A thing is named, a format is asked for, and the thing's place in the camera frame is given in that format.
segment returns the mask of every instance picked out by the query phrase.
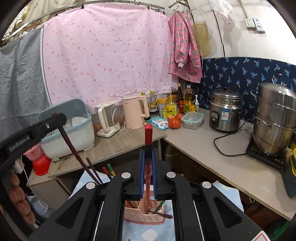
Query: navy blue fabric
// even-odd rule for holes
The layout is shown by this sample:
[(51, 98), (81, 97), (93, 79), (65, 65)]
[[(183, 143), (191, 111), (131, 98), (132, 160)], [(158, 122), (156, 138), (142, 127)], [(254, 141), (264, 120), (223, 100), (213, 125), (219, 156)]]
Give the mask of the navy blue fabric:
[(200, 84), (191, 83), (198, 94), (200, 107), (210, 109), (213, 90), (227, 87), (241, 93), (244, 97), (242, 119), (252, 119), (255, 114), (256, 98), (250, 90), (258, 90), (260, 83), (272, 83), (272, 77), (282, 74), (276, 82), (296, 90), (296, 66), (271, 59), (262, 58), (211, 58), (203, 61), (203, 78)]

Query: rice cooker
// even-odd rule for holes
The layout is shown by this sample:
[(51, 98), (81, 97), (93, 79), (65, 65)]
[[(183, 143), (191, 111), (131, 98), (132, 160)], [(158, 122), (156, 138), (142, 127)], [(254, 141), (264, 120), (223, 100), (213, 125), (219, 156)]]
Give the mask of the rice cooker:
[(221, 132), (238, 129), (243, 112), (243, 97), (228, 88), (213, 91), (210, 107), (210, 127)]

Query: pink electric kettle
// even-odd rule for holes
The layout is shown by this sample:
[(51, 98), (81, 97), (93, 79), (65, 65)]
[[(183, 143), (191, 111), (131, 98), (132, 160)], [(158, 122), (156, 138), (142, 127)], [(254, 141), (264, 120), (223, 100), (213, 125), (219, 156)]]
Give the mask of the pink electric kettle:
[[(141, 102), (144, 104), (145, 113), (142, 111)], [(143, 126), (144, 118), (149, 117), (149, 107), (146, 96), (129, 96), (122, 99), (126, 127), (139, 129)]]

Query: pink basket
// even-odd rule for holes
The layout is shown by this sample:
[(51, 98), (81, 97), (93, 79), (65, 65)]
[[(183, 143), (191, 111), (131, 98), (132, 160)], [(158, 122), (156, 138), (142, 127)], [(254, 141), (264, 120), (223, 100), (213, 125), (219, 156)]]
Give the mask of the pink basket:
[(35, 161), (38, 158), (42, 157), (44, 155), (44, 151), (42, 150), (40, 144), (37, 144), (33, 147), (31, 147), (29, 150), (27, 150), (24, 155), (30, 160)]
[[(154, 196), (154, 193), (152, 190), (150, 190), (149, 196)], [(159, 216), (157, 214), (144, 214), (144, 204), (146, 204), (146, 190), (144, 190), (143, 199), (140, 201), (131, 201), (132, 204), (135, 206), (135, 208), (129, 208), (125, 207), (124, 209), (124, 220), (130, 223), (136, 223), (136, 224), (150, 224), (150, 225), (156, 225), (156, 224), (163, 224), (165, 221), (165, 218), (162, 216)], [(160, 201), (155, 200), (149, 200), (149, 209), (155, 209), (160, 204)], [(159, 213), (165, 213), (165, 210), (163, 207), (160, 208), (158, 211)]]

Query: wall switch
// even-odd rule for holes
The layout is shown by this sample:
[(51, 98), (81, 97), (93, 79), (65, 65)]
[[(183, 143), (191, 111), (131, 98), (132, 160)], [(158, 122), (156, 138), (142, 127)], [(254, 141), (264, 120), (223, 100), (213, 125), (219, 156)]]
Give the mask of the wall switch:
[(255, 25), (256, 25), (256, 29), (257, 29), (258, 33), (265, 33), (265, 30), (264, 30), (264, 28), (263, 28), (263, 25), (262, 25), (262, 23), (260, 22), (260, 19), (258, 19), (258, 18), (253, 18), (253, 20), (254, 20), (254, 23), (255, 23)]
[(244, 22), (245, 22), (247, 28), (256, 28), (252, 18), (245, 18)]

